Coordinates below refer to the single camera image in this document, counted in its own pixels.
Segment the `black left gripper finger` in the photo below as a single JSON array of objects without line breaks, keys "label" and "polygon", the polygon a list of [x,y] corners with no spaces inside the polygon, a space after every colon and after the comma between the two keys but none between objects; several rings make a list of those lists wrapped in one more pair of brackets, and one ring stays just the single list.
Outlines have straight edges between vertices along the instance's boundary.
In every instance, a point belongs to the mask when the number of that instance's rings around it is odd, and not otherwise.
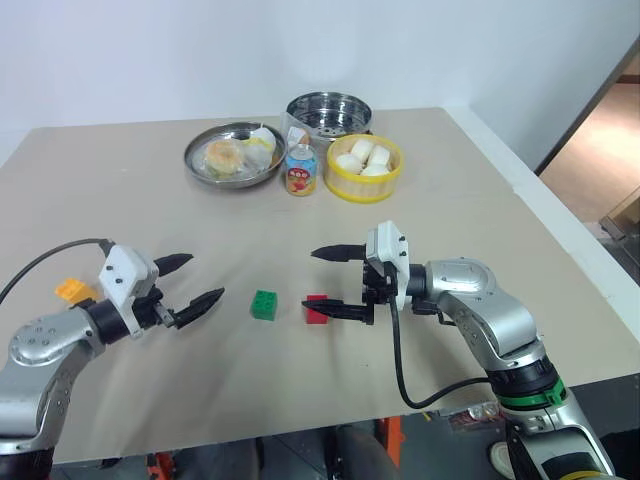
[{"label": "black left gripper finger", "polygon": [[184,309],[173,313],[173,327],[181,329],[199,319],[214,307],[224,293],[225,288],[222,287],[196,297]]},{"label": "black left gripper finger", "polygon": [[177,253],[157,258],[154,260],[154,264],[158,269],[158,276],[163,277],[180,269],[193,258],[192,254]]}]

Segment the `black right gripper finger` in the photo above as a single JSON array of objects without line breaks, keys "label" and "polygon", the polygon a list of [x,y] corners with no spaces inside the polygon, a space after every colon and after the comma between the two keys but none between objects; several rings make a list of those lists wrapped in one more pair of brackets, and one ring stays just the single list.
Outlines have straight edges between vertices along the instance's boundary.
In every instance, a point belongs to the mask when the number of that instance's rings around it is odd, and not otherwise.
[{"label": "black right gripper finger", "polygon": [[348,262],[351,260],[364,261],[366,259],[366,246],[364,244],[337,244],[317,248],[311,252],[311,256],[331,262]]},{"label": "black right gripper finger", "polygon": [[355,320],[366,325],[374,324],[373,305],[351,305],[337,299],[305,300],[302,305],[334,319]]}]

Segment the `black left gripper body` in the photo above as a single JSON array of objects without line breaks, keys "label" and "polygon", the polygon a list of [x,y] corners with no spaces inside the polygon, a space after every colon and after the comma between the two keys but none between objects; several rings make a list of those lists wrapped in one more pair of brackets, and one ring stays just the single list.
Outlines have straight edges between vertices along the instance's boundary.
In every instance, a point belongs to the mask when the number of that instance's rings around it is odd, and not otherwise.
[{"label": "black left gripper body", "polygon": [[137,297],[134,301],[132,311],[142,329],[157,325],[164,325],[167,328],[175,326],[174,312],[161,303],[163,296],[162,291],[153,286],[146,296]]}]

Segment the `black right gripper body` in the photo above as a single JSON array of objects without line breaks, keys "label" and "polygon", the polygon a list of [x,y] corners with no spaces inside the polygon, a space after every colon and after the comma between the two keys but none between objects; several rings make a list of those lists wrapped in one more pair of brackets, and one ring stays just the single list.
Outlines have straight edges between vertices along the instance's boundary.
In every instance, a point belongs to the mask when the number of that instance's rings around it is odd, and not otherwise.
[{"label": "black right gripper body", "polygon": [[374,306],[395,304],[397,294],[397,269],[391,262],[382,263],[382,274],[370,262],[363,263],[362,301],[365,304],[363,323],[373,325]]}]

